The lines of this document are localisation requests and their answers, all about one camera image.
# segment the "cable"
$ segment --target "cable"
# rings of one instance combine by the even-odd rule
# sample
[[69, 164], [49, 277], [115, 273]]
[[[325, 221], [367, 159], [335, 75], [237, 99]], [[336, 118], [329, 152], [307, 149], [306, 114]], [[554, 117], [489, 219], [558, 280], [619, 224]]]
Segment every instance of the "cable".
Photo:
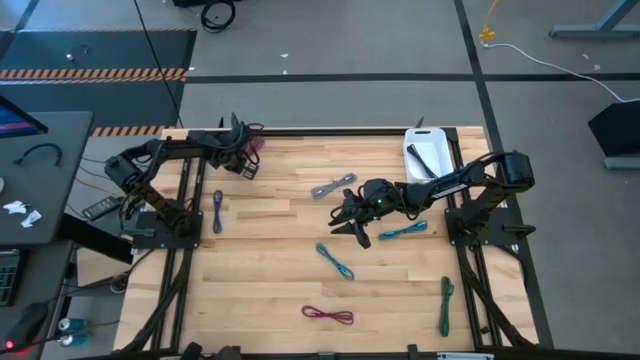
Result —
[[331, 261], [331, 263], [335, 265], [335, 267], [338, 269], [338, 271], [340, 271], [340, 274], [342, 274], [342, 276], [345, 279], [351, 280], [351, 281], [355, 279], [355, 275], [353, 274], [353, 271], [351, 271], [351, 269], [349, 269], [348, 267], [340, 264], [338, 260], [336, 260], [333, 256], [331, 256], [331, 254], [329, 254], [329, 250], [327, 250], [326, 246], [324, 246], [322, 243], [316, 244], [316, 251], [320, 255], [329, 259], [329, 261]]
[[451, 279], [442, 277], [442, 306], [440, 307], [440, 335], [449, 336], [449, 300], [453, 295], [454, 286]]
[[[111, 322], [108, 322], [108, 323], [91, 324], [90, 326], [92, 328], [95, 328], [95, 327], [100, 327], [100, 326], [114, 325], [114, 324], [117, 324], [119, 322], [120, 322], [120, 320], [116, 320], [116, 321], [111, 321]], [[73, 332], [66, 332], [66, 333], [63, 333], [63, 334], [58, 334], [58, 335], [54, 335], [54, 336], [51, 336], [51, 337], [48, 337], [48, 338], [44, 338], [42, 340], [34, 341], [34, 342], [30, 343], [27, 346], [0, 350], [0, 355], [10, 354], [10, 353], [14, 353], [14, 352], [20, 352], [20, 351], [23, 351], [24, 349], [30, 348], [32, 346], [48, 343], [49, 341], [60, 340], [63, 336], [79, 334], [79, 333], [82, 333], [82, 332], [85, 332], [85, 331], [86, 331], [86, 329], [73, 331]]]
[[220, 234], [222, 232], [222, 223], [220, 222], [220, 207], [222, 206], [222, 191], [216, 190], [213, 193], [214, 219], [213, 232]]
[[149, 43], [149, 48], [151, 48], [151, 53], [153, 54], [153, 59], [156, 62], [156, 66], [158, 67], [158, 72], [162, 76], [162, 81], [164, 82], [164, 86], [167, 88], [167, 92], [169, 93], [169, 97], [171, 98], [171, 103], [173, 103], [173, 109], [176, 111], [176, 116], [178, 117], [178, 123], [181, 128], [184, 128], [184, 124], [182, 123], [182, 118], [180, 118], [180, 110], [178, 109], [178, 103], [176, 102], [176, 98], [173, 96], [171, 92], [171, 88], [169, 87], [169, 83], [167, 82], [167, 78], [164, 76], [164, 71], [162, 71], [162, 66], [160, 65], [160, 60], [158, 60], [158, 54], [156, 54], [156, 49], [153, 47], [153, 43], [151, 42], [151, 37], [149, 36], [149, 32], [147, 31], [147, 26], [144, 23], [144, 19], [142, 18], [142, 12], [140, 12], [140, 6], [138, 6], [138, 0], [133, 0], [133, 4], [136, 6], [136, 11], [138, 12], [138, 17], [140, 18], [140, 25], [142, 25], [142, 30], [144, 30], [144, 36], [147, 38], [147, 42]]
[[511, 48], [511, 49], [516, 50], [516, 51], [517, 51], [517, 52], [519, 52], [520, 54], [524, 55], [527, 59], [529, 59], [529, 60], [531, 60], [531, 61], [533, 61], [533, 62], [535, 62], [535, 63], [537, 63], [537, 64], [544, 65], [544, 66], [548, 66], [548, 67], [554, 68], [554, 69], [556, 69], [556, 70], [560, 70], [560, 71], [562, 71], [562, 72], [566, 72], [567, 74], [571, 74], [571, 75], [573, 75], [573, 76], [575, 76], [575, 77], [579, 77], [579, 78], [581, 78], [581, 79], [585, 79], [585, 80], [593, 81], [594, 83], [596, 83], [596, 84], [598, 84], [598, 85], [602, 86], [602, 87], [603, 87], [605, 90], [607, 90], [611, 95], [613, 95], [613, 97], [614, 97], [614, 98], [616, 98], [616, 100], [618, 100], [618, 101], [619, 101], [619, 102], [621, 102], [621, 103], [629, 103], [629, 102], [634, 102], [634, 101], [640, 101], [640, 98], [636, 98], [636, 99], [628, 99], [628, 100], [622, 99], [620, 96], [618, 96], [618, 94], [616, 94], [613, 90], [611, 90], [607, 85], [603, 84], [601, 81], [596, 80], [596, 79], [594, 79], [594, 78], [592, 78], [592, 77], [590, 77], [590, 76], [586, 76], [586, 75], [578, 74], [578, 73], [576, 73], [576, 72], [573, 72], [573, 71], [571, 71], [571, 70], [565, 69], [565, 68], [560, 67], [560, 66], [558, 66], [558, 65], [554, 65], [554, 64], [548, 63], [548, 62], [546, 62], [546, 61], [538, 60], [538, 59], [534, 58], [533, 56], [531, 56], [531, 55], [529, 55], [529, 54], [525, 53], [524, 51], [520, 50], [518, 47], [516, 47], [516, 46], [514, 46], [514, 45], [507, 44], [507, 43], [487, 44], [487, 43], [485, 43], [485, 42], [483, 42], [483, 41], [481, 41], [481, 42], [480, 42], [480, 44], [482, 44], [482, 46], [483, 46], [485, 49], [491, 49], [491, 48], [495, 48], [495, 47], [508, 47], [508, 48]]
[[88, 161], [88, 162], [94, 162], [94, 163], [98, 163], [98, 164], [106, 164], [105, 161], [100, 161], [100, 160], [94, 160], [94, 159], [88, 159], [86, 157], [83, 157], [82, 160], [84, 161]]
[[322, 310], [318, 310], [313, 306], [305, 305], [302, 307], [302, 315], [309, 318], [321, 318], [328, 317], [344, 325], [353, 325], [353, 312], [351, 311], [338, 311], [335, 313], [326, 313]]
[[[218, 19], [217, 16], [214, 17], [213, 20], [209, 20], [207, 18], [207, 13], [209, 12], [209, 10], [211, 10], [213, 5], [216, 4], [225, 4], [229, 8], [231, 8], [231, 15], [229, 16], [229, 19], [222, 24], [217, 24], [214, 22], [216, 19]], [[217, 34], [224, 31], [229, 27], [229, 25], [231, 25], [235, 18], [236, 6], [233, 4], [232, 0], [211, 0], [204, 6], [204, 8], [202, 8], [202, 11], [200, 12], [200, 23], [202, 24], [204, 31], [208, 32], [209, 34]]]
[[80, 166], [78, 166], [78, 167], [80, 168], [80, 170], [82, 170], [82, 171], [86, 172], [86, 173], [87, 173], [87, 174], [89, 174], [89, 175], [93, 175], [93, 176], [95, 176], [95, 177], [99, 177], [99, 178], [101, 178], [101, 179], [105, 179], [105, 180], [108, 180], [109, 182], [111, 182], [111, 179], [109, 179], [108, 177], [106, 177], [106, 176], [104, 176], [104, 175], [100, 175], [100, 174], [93, 173], [93, 172], [91, 172], [91, 171], [89, 171], [89, 170], [87, 170], [87, 169], [83, 168], [83, 167], [82, 167], [82, 165], [80, 165]]
[[13, 160], [13, 163], [16, 165], [22, 165], [22, 163], [24, 162], [24, 160], [27, 158], [27, 156], [29, 156], [29, 154], [31, 154], [31, 152], [33, 150], [42, 148], [42, 147], [50, 147], [52, 149], [54, 149], [56, 151], [56, 162], [55, 165], [56, 166], [60, 166], [60, 162], [62, 161], [62, 149], [60, 148], [60, 146], [54, 144], [54, 143], [45, 143], [45, 144], [38, 144], [38, 145], [34, 145], [32, 147], [30, 147], [29, 149], [27, 149], [27, 151], [24, 152], [24, 154], [22, 154], [22, 157], [20, 159], [16, 159]]
[[393, 239], [396, 238], [402, 234], [408, 234], [408, 233], [412, 233], [412, 232], [420, 232], [420, 231], [425, 231], [427, 230], [427, 222], [426, 221], [420, 221], [418, 223], [415, 223], [409, 227], [406, 227], [404, 229], [400, 229], [400, 230], [391, 230], [391, 231], [387, 231], [386, 233], [382, 233], [380, 235], [378, 235], [378, 239], [380, 240], [389, 240], [389, 239]]
[[78, 179], [78, 178], [76, 178], [76, 181], [77, 181], [77, 182], [79, 182], [80, 184], [84, 185], [84, 186], [87, 186], [87, 187], [90, 187], [90, 188], [93, 188], [93, 189], [96, 189], [96, 190], [103, 191], [103, 192], [105, 192], [105, 193], [107, 193], [107, 194], [111, 194], [111, 195], [113, 195], [113, 196], [115, 196], [115, 197], [119, 197], [119, 196], [121, 196], [120, 194], [116, 194], [116, 193], [114, 193], [113, 191], [109, 191], [109, 190], [107, 190], [107, 189], [103, 189], [103, 188], [101, 188], [101, 187], [99, 187], [99, 186], [95, 186], [95, 185], [88, 184], [88, 183], [86, 183], [86, 182], [84, 182], [84, 181], [82, 181], [82, 180], [80, 180], [80, 179]]
[[349, 185], [349, 184], [355, 182], [357, 179], [358, 179], [358, 177], [356, 176], [356, 174], [348, 173], [347, 175], [343, 176], [338, 181], [333, 180], [331, 182], [331, 184], [318, 186], [318, 187], [315, 187], [315, 188], [311, 189], [311, 196], [315, 200], [321, 199], [321, 198], [327, 196], [333, 190], [337, 189], [338, 187], [344, 186], [344, 185]]
[[74, 214], [76, 214], [76, 215], [80, 218], [80, 220], [87, 221], [87, 220], [85, 220], [85, 217], [84, 217], [84, 216], [82, 216], [82, 214], [80, 214], [79, 212], [77, 212], [77, 211], [76, 211], [76, 209], [74, 209], [74, 208], [73, 208], [73, 206], [71, 206], [71, 205], [67, 204], [67, 207], [68, 207], [68, 208], [69, 208], [69, 209], [70, 209]]

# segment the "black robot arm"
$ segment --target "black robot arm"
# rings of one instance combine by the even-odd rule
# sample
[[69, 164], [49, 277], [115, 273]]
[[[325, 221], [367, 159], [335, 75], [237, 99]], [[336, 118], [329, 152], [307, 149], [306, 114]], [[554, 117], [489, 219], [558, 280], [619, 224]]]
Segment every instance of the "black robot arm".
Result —
[[[495, 164], [497, 176], [489, 175], [485, 168]], [[333, 234], [353, 234], [365, 249], [371, 246], [364, 226], [383, 216], [398, 211], [409, 220], [449, 194], [469, 187], [485, 187], [473, 201], [462, 205], [460, 221], [470, 236], [477, 236], [486, 228], [489, 213], [509, 195], [524, 192], [534, 185], [529, 157], [519, 152], [489, 153], [467, 166], [428, 183], [390, 183], [372, 179], [364, 183], [358, 194], [344, 190], [344, 202], [332, 213], [330, 226], [344, 223], [331, 231]]]
[[[259, 158], [252, 159], [248, 146], [258, 129], [252, 124], [239, 122], [232, 114], [229, 131], [190, 131], [185, 140], [149, 140], [109, 158], [105, 173], [127, 198], [133, 197], [151, 205], [175, 236], [186, 237], [196, 230], [194, 227], [197, 225], [192, 221], [190, 212], [176, 200], [164, 198], [151, 186], [160, 166], [167, 160], [202, 158], [215, 169], [222, 166], [227, 171], [253, 179], [259, 168]], [[149, 164], [146, 169], [134, 162], [145, 157], [144, 161]]]

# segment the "gray desk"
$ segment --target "gray desk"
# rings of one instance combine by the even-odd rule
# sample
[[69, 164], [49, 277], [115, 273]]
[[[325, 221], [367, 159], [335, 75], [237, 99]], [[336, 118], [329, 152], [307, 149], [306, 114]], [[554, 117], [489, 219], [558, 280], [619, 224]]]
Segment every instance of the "gray desk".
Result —
[[[0, 210], [0, 248], [21, 248], [29, 252], [14, 305], [0, 308], [0, 339], [4, 339], [26, 305], [47, 301], [61, 293], [73, 242], [117, 260], [127, 263], [132, 260], [128, 242], [64, 213], [91, 129], [92, 114], [65, 112], [31, 115], [45, 124], [49, 133], [0, 139], [0, 176], [6, 182], [0, 194], [0, 204], [20, 200], [42, 215], [42, 219], [33, 227], [24, 229], [20, 222], [25, 215], [9, 215], [6, 210]], [[60, 166], [54, 165], [56, 151], [52, 148], [34, 150], [20, 166], [13, 163], [27, 149], [42, 143], [60, 146], [63, 151]], [[57, 301], [51, 301], [49, 316], [36, 339], [53, 335], [56, 307]], [[42, 348], [42, 345], [34, 346], [22, 356], [9, 354], [0, 357], [37, 359]]]

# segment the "white tray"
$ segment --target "white tray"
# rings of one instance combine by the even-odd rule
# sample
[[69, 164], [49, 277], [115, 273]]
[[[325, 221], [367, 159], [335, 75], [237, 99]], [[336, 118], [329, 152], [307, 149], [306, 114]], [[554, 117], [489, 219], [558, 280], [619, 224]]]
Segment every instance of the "white tray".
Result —
[[418, 154], [438, 177], [453, 172], [451, 154], [447, 143], [447, 135], [440, 128], [409, 129], [404, 133], [402, 152], [404, 153], [404, 167], [407, 171], [407, 182], [431, 181], [418, 160], [409, 154], [407, 146], [413, 144]]

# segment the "desk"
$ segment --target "desk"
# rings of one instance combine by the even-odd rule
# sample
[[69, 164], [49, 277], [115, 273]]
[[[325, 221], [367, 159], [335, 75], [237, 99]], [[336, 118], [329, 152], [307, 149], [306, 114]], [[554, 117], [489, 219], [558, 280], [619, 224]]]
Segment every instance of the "desk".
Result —
[[[26, 305], [47, 301], [60, 294], [72, 253], [72, 241], [124, 262], [130, 263], [132, 258], [128, 242], [64, 213], [93, 115], [89, 112], [31, 115], [49, 128], [47, 134], [0, 139], [0, 176], [6, 181], [5, 189], [0, 194], [0, 203], [4, 205], [20, 200], [42, 215], [33, 227], [24, 229], [20, 226], [24, 216], [9, 215], [4, 209], [0, 212], [0, 248], [28, 251], [24, 277], [20, 281], [14, 305], [0, 308], [2, 340]], [[13, 164], [13, 160], [20, 158], [27, 149], [42, 143], [60, 146], [63, 151], [60, 166], [54, 165], [56, 152], [51, 148], [34, 150], [21, 166]], [[47, 320], [36, 339], [53, 335], [56, 305], [56, 301], [49, 304]], [[26, 358], [39, 358], [42, 347], [31, 349]]]
[[[429, 223], [426, 233], [379, 242], [378, 233], [405, 227], [408, 221], [394, 213], [371, 223], [367, 232], [373, 244], [363, 250], [355, 237], [329, 233], [329, 213], [341, 204], [340, 190], [311, 199], [311, 188], [348, 172], [358, 176], [351, 189], [376, 177], [405, 181], [404, 132], [380, 134], [385, 131], [345, 130], [342, 136], [272, 132], [274, 137], [265, 138], [253, 181], [207, 166], [200, 205], [202, 241], [193, 253], [180, 350], [191, 341], [207, 352], [224, 345], [241, 346], [243, 353], [405, 352], [407, 344], [417, 344], [420, 351], [473, 350], [456, 251], [448, 242], [443, 216], [446, 201], [436, 202], [419, 217]], [[481, 127], [460, 127], [457, 133], [465, 162], [488, 152]], [[163, 134], [180, 139], [187, 130]], [[154, 187], [175, 198], [181, 168], [181, 161], [165, 163]], [[191, 166], [187, 194], [193, 193], [195, 168]], [[217, 189], [224, 192], [219, 235], [212, 231], [212, 195]], [[356, 280], [344, 280], [319, 256], [317, 242], [348, 265]], [[536, 342], [519, 264], [495, 248], [485, 247], [484, 255], [496, 302], [520, 332]], [[156, 250], [132, 274], [114, 348], [126, 345], [156, 306], [165, 256], [166, 251]], [[443, 338], [437, 327], [445, 275], [456, 290], [450, 304], [451, 331]], [[305, 318], [300, 309], [307, 304], [325, 311], [351, 310], [355, 324]], [[481, 303], [476, 304], [484, 318]], [[169, 345], [173, 313], [171, 308], [167, 312], [162, 347]]]

